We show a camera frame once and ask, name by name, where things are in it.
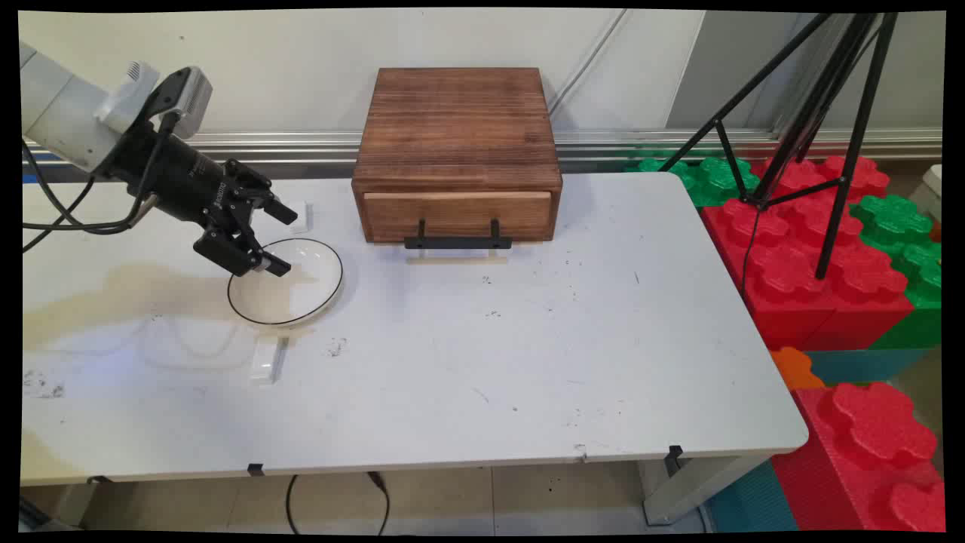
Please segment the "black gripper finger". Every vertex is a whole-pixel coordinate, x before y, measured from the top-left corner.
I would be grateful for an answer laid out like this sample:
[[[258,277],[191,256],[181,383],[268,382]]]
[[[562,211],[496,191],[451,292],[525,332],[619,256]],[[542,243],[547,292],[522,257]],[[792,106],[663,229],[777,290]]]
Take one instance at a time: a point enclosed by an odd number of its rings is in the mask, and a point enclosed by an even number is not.
[[[290,225],[299,218],[296,210],[280,202],[272,188],[271,179],[237,159],[225,162],[225,182],[225,199],[231,204],[237,205],[239,202],[254,210],[263,210],[272,219],[285,225]]]
[[[204,207],[204,233],[193,250],[234,276],[267,271],[284,276],[292,265],[276,257],[256,240],[252,227],[254,207]]]

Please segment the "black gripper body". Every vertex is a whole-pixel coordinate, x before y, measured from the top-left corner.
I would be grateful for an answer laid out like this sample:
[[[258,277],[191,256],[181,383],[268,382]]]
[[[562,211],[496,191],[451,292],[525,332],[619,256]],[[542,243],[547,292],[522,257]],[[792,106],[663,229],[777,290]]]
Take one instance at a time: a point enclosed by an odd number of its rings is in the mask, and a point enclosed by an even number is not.
[[[125,182],[135,199],[119,228],[130,229],[145,216],[149,197],[169,216],[200,226],[204,207],[231,207],[225,199],[225,162],[217,164],[151,124],[138,124],[120,138],[106,157],[106,178]]]

